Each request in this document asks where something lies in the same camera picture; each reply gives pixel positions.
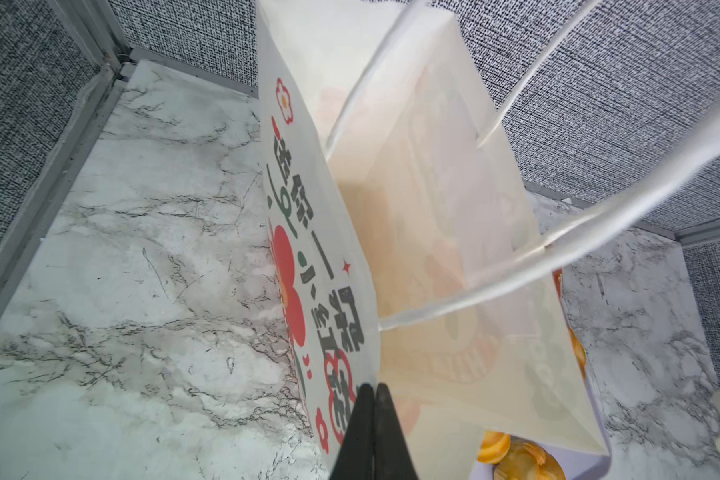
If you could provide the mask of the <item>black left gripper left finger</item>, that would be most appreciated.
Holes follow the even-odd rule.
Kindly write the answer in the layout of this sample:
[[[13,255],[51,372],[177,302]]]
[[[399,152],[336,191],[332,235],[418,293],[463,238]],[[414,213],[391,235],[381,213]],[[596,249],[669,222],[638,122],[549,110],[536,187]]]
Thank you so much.
[[[370,384],[363,384],[351,414],[330,480],[371,480],[374,463],[375,396]]]

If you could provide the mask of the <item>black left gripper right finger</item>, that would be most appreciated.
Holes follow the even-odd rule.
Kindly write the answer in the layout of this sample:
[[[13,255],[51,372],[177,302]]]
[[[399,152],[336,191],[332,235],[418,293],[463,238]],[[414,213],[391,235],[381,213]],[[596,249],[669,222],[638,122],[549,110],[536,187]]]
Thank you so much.
[[[418,480],[389,387],[379,383],[374,412],[374,478]]]

